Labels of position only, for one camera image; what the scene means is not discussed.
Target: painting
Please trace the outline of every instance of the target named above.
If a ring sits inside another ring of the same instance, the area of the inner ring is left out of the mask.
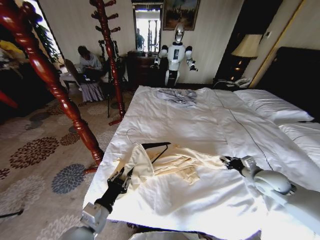
[[[184,30],[193,31],[196,25],[200,0],[165,0],[163,30],[174,30],[178,23]]]

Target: clothes hanger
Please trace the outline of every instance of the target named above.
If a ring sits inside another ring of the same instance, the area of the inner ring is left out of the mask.
[[[129,138],[129,136],[128,136],[128,132],[129,132],[130,130],[136,131],[134,128],[128,129],[128,130],[126,131],[126,134],[125,134],[125,135],[126,135],[126,138],[129,140],[129,142],[130,142],[131,144],[139,144],[139,142],[137,142],[137,141],[132,142],[132,141],[130,140],[130,138]],[[144,150],[151,149],[151,148],[156,148],[156,147],[161,147],[161,146],[165,146],[165,149],[152,161],[152,164],[153,164],[158,158],[160,158],[160,156],[161,156],[162,154],[165,153],[165,151],[167,151],[168,145],[170,145],[170,144],[171,144],[171,142],[165,141],[165,142],[154,142],[154,143],[142,143],[141,145],[142,145],[142,147],[144,148]]]

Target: patterned rug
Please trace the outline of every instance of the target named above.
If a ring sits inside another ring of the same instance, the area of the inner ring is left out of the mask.
[[[83,103],[75,87],[69,96],[105,150],[118,127],[108,123],[118,110],[110,108],[107,118],[107,101]],[[126,108],[132,96],[124,93]],[[24,209],[0,218],[1,239],[57,240],[81,225],[83,199],[94,176],[83,170],[94,161],[57,100],[0,125],[0,153],[0,215]],[[108,221],[97,239],[127,240],[132,234],[125,222]]]

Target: lamp shade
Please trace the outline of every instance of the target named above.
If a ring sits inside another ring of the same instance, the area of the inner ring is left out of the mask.
[[[240,42],[239,46],[231,53],[234,56],[244,58],[255,58],[258,56],[258,46],[261,34],[247,34]]]

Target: pillow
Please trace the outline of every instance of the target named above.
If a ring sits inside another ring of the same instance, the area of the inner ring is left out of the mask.
[[[320,124],[305,122],[283,124],[279,128],[288,135],[315,164],[320,167]]]
[[[297,106],[265,90],[247,89],[234,92],[261,116],[276,124],[312,121],[314,118]]]

